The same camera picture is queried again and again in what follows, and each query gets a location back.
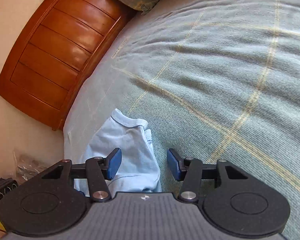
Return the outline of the clear plastic bag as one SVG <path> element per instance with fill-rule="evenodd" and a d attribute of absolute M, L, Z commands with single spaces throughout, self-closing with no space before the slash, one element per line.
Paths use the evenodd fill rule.
<path fill-rule="evenodd" d="M 15 163 L 15 179 L 18 184 L 23 184 L 48 168 L 46 163 L 34 159 L 18 149 L 13 150 Z"/>

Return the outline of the green plaid bed sheet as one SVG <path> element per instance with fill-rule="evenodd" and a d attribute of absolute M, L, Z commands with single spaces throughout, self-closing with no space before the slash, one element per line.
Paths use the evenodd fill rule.
<path fill-rule="evenodd" d="M 119 114 L 152 133 L 154 178 L 178 192 L 167 150 L 227 159 L 289 201 L 300 239 L 300 0 L 161 0 L 134 17 L 82 85 L 64 155 L 107 155 Z"/>

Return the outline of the light blue cartoon t-shirt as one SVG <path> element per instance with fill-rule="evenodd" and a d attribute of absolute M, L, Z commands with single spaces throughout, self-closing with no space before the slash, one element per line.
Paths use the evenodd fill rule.
<path fill-rule="evenodd" d="M 160 192 L 160 168 L 153 150 L 148 122 L 131 119 L 114 109 L 111 116 L 91 138 L 75 163 L 92 157 L 106 157 L 113 149 L 122 152 L 121 165 L 115 177 L 107 181 L 112 196 L 117 192 Z"/>

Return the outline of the wooden headboard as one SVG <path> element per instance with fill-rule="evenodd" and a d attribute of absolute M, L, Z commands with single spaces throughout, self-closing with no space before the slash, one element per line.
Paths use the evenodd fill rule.
<path fill-rule="evenodd" d="M 62 129 L 83 82 L 134 16 L 118 0 L 44 0 L 0 73 L 0 96 Z"/>

